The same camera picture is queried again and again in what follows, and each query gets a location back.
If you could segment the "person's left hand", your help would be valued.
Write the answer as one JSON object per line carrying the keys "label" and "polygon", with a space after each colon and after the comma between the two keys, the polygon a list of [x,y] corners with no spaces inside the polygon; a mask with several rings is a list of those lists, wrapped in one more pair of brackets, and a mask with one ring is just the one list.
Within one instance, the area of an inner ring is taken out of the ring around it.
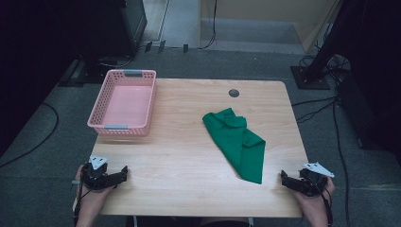
{"label": "person's left hand", "polygon": [[84,183],[81,183],[77,189],[77,199],[79,201],[78,218],[94,218],[102,210],[104,203],[113,191],[113,186],[100,191],[91,191]]}

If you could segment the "black metal stand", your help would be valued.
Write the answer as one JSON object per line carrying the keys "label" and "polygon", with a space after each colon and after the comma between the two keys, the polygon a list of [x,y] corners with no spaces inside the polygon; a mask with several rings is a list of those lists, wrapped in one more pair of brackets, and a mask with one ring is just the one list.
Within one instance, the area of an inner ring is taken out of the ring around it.
{"label": "black metal stand", "polygon": [[335,23],[321,50],[309,66],[291,66],[299,89],[329,90],[323,69],[336,54],[341,55],[356,37],[356,9],[360,0],[344,0]]}

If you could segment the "person's right hand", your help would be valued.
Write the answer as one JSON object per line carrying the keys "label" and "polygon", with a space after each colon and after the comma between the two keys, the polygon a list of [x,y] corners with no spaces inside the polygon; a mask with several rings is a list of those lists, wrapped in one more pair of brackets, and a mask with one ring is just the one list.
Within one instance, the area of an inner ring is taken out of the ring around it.
{"label": "person's right hand", "polygon": [[[328,202],[331,202],[331,196],[334,191],[335,186],[332,179],[328,177],[327,184],[323,190],[323,196]],[[325,204],[321,196],[308,197],[297,191],[291,191],[291,194],[299,202],[302,212],[309,220],[327,218]]]}

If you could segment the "black equipment cabinet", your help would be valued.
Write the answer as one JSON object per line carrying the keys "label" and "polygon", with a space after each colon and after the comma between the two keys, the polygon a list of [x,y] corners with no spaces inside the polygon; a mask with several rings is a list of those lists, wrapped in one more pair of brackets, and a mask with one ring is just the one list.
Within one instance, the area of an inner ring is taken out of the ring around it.
{"label": "black equipment cabinet", "polygon": [[78,55],[70,80],[101,83],[135,57],[147,26],[143,0],[44,0]]}

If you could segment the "dark equipment box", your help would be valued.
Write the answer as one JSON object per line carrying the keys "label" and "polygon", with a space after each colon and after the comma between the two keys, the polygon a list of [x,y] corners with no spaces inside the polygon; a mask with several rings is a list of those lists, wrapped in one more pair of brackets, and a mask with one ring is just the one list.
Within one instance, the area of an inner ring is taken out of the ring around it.
{"label": "dark equipment box", "polygon": [[382,149],[392,153],[401,166],[401,97],[390,105],[378,91],[362,92],[352,75],[338,87],[341,106],[348,114],[363,149]]}

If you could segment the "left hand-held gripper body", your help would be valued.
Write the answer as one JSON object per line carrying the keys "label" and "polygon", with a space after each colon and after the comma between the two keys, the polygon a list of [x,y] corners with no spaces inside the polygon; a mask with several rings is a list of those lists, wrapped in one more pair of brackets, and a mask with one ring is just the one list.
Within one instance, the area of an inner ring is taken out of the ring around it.
{"label": "left hand-held gripper body", "polygon": [[89,189],[103,190],[104,186],[100,185],[100,181],[106,176],[107,161],[105,157],[91,155],[89,161],[85,163],[79,173],[80,179],[73,180],[72,185],[85,184]]}

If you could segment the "green printed t-shirt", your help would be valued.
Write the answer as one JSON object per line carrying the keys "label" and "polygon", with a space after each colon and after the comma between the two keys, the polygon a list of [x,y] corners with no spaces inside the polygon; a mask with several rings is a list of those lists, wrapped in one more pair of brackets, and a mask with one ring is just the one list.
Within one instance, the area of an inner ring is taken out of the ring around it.
{"label": "green printed t-shirt", "polygon": [[262,183],[266,141],[248,129],[247,119],[228,108],[202,118],[212,140],[244,181]]}

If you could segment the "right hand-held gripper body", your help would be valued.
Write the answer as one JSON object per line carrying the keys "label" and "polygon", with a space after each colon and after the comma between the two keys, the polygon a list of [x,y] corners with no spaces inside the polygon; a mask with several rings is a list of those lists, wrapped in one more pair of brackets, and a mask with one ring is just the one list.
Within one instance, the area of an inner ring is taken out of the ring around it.
{"label": "right hand-held gripper body", "polygon": [[303,194],[308,197],[321,195],[327,184],[327,178],[335,177],[332,171],[319,163],[304,163],[303,169],[299,171],[299,174],[308,186],[308,189],[303,191]]}

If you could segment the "pink plastic basket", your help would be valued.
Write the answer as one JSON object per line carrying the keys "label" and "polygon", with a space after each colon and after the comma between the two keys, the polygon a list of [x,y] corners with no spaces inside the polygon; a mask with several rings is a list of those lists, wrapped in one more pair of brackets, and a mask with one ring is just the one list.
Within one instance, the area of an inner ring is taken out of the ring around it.
{"label": "pink plastic basket", "polygon": [[154,70],[110,70],[102,83],[87,125],[98,135],[147,136],[155,95]]}

